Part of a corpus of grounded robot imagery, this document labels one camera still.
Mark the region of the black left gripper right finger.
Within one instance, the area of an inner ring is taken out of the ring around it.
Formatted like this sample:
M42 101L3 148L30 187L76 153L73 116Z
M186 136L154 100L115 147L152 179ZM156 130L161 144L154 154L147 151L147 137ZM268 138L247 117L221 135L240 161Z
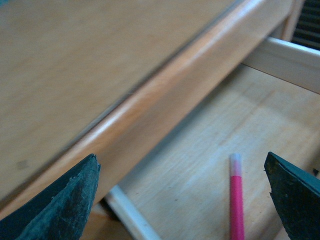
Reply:
M270 196L291 240L320 238L320 180L273 152L264 169Z

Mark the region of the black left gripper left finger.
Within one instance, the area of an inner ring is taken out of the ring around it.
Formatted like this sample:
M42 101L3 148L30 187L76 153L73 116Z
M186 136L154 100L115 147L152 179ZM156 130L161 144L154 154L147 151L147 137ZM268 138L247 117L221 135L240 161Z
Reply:
M2 240L78 240L93 206L101 166L90 154L0 221Z

